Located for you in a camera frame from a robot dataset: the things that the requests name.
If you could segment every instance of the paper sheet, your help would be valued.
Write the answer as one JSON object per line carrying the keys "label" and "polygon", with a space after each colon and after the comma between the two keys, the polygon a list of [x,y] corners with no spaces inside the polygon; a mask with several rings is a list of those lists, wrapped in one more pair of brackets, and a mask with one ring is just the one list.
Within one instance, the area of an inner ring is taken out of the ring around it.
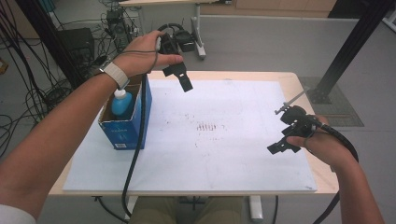
{"label": "paper sheet", "polygon": [[[177,80],[150,80],[145,149],[129,190],[147,192],[315,191],[301,150],[267,147],[287,126],[274,111],[279,83],[208,80],[183,92]],[[112,148],[97,120],[78,148],[65,190],[122,190],[134,151]]]}

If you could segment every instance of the watch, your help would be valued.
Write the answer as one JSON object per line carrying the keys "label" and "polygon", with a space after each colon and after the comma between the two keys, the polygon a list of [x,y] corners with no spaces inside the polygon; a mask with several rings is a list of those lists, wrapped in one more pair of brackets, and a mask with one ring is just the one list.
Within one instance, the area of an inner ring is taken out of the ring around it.
{"label": "watch", "polygon": [[106,73],[111,76],[117,82],[119,90],[123,90],[129,83],[129,78],[112,62],[112,60],[105,61],[93,72],[93,75],[95,76],[101,73]]}

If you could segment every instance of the hand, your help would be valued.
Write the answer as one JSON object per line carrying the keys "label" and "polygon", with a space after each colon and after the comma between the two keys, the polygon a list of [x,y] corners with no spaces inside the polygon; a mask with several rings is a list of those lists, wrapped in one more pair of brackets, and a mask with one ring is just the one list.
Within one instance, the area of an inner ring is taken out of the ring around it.
{"label": "hand", "polygon": [[[320,122],[328,124],[324,117],[318,117]],[[344,165],[356,162],[352,154],[338,141],[335,137],[317,129],[310,138],[290,136],[287,138],[288,143],[297,147],[307,148],[314,156],[321,161],[329,164],[332,168],[342,168]]]}
{"label": "hand", "polygon": [[[168,65],[183,62],[180,55],[163,55],[155,52],[155,45],[158,36],[163,33],[153,31],[147,35],[139,36],[134,39],[124,50],[124,53],[117,56],[113,63],[118,66],[127,77],[146,74],[151,72],[154,66]],[[131,50],[149,51],[149,52],[126,52]]]}

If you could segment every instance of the sleeve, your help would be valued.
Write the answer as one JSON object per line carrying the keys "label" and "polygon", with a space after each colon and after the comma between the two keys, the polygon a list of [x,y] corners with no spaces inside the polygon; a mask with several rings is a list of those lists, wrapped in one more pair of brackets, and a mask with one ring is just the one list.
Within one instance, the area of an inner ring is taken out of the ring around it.
{"label": "sleeve", "polygon": [[15,207],[0,204],[1,224],[35,224],[35,219],[29,213]]}

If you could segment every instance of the black device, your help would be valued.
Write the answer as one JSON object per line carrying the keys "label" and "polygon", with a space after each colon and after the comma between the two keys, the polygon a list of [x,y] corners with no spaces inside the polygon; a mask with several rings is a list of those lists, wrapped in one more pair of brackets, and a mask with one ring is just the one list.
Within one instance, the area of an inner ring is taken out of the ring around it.
{"label": "black device", "polygon": [[132,38],[129,33],[129,26],[123,18],[122,8],[116,10],[108,10],[106,21],[108,29],[107,33],[114,39],[117,53],[121,53],[131,42]]}
{"label": "black device", "polygon": [[94,40],[89,28],[61,30],[58,34],[76,64],[93,61]]}
{"label": "black device", "polygon": [[177,23],[167,23],[158,28],[158,30],[164,31],[168,28],[173,30],[172,36],[170,36],[171,41],[173,41],[175,45],[178,45],[181,51],[190,52],[195,50],[194,39],[192,35],[183,28],[183,26]]}
{"label": "black device", "polygon": [[[159,53],[179,54],[175,40],[168,33],[160,36],[160,39],[161,47],[159,49]],[[183,88],[183,91],[192,90],[190,79],[187,77],[187,68],[184,63],[169,65],[168,67],[163,69],[163,73],[166,77],[175,74],[178,81],[180,82],[181,87]]]}
{"label": "black device", "polygon": [[317,129],[317,118],[312,115],[306,115],[305,110],[297,105],[285,108],[285,113],[280,120],[289,124],[289,127],[282,131],[285,136],[279,142],[273,143],[268,147],[272,154],[284,152],[286,149],[298,152],[301,148],[289,144],[286,138],[288,136],[310,137]]}

